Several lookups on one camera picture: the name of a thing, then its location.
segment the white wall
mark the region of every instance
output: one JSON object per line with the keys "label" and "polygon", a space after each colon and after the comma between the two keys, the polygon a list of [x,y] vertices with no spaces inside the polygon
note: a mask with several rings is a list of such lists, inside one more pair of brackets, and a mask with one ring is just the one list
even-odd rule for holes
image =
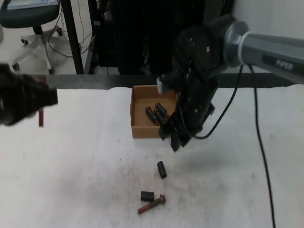
{"label": "white wall", "polygon": [[236,0],[234,16],[256,33],[304,39],[304,0]]}

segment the office chair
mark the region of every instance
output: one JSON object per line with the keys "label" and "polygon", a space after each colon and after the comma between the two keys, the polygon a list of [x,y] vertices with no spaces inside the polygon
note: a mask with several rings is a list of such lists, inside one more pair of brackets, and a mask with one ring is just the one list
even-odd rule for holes
{"label": "office chair", "polygon": [[37,46],[40,46],[44,52],[48,72],[50,74],[54,74],[55,71],[49,61],[46,44],[50,42],[51,44],[61,43],[64,45],[69,45],[69,41],[52,36],[55,32],[62,35],[62,29],[59,26],[56,26],[52,30],[43,31],[41,25],[51,22],[59,16],[60,5],[7,10],[7,5],[9,2],[10,0],[4,0],[4,3],[0,9],[0,24],[4,28],[8,29],[32,27],[35,33],[31,36],[20,37],[25,48],[12,55],[12,68],[14,70],[19,70],[18,62],[30,55]]}

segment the rust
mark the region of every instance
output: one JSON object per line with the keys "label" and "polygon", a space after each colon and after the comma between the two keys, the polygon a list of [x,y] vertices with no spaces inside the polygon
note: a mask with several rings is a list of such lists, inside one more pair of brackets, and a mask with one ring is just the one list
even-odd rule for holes
{"label": "rust", "polygon": [[[44,76],[39,76],[38,77],[38,81],[42,82],[44,84],[47,83],[47,79]],[[39,127],[43,127],[43,124],[44,124],[44,112],[43,112],[43,108],[41,108],[39,110],[38,115],[39,115]]]}
{"label": "rust", "polygon": [[139,208],[137,210],[138,214],[142,214],[147,210],[150,210],[151,208],[155,207],[158,204],[164,204],[166,202],[166,198],[165,195],[160,195],[160,197],[158,199],[156,199],[155,201],[143,206],[142,208]]}

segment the rusty bolt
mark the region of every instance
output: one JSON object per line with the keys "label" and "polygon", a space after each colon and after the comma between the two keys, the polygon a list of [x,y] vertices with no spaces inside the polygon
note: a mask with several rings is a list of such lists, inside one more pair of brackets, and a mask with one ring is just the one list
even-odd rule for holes
{"label": "rusty bolt", "polygon": [[143,206],[142,208],[139,208],[137,210],[138,214],[142,214],[145,211],[155,207],[158,204],[164,204],[166,202],[166,198],[165,195],[160,195],[160,197],[158,199],[156,199],[155,201],[153,201],[152,203],[147,204],[146,206]]}

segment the bolt head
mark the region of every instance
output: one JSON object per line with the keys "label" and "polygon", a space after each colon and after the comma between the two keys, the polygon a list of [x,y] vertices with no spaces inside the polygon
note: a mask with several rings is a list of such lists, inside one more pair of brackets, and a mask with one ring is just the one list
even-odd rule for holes
{"label": "bolt head", "polygon": [[160,195],[161,203],[164,204],[166,202],[165,195]]}

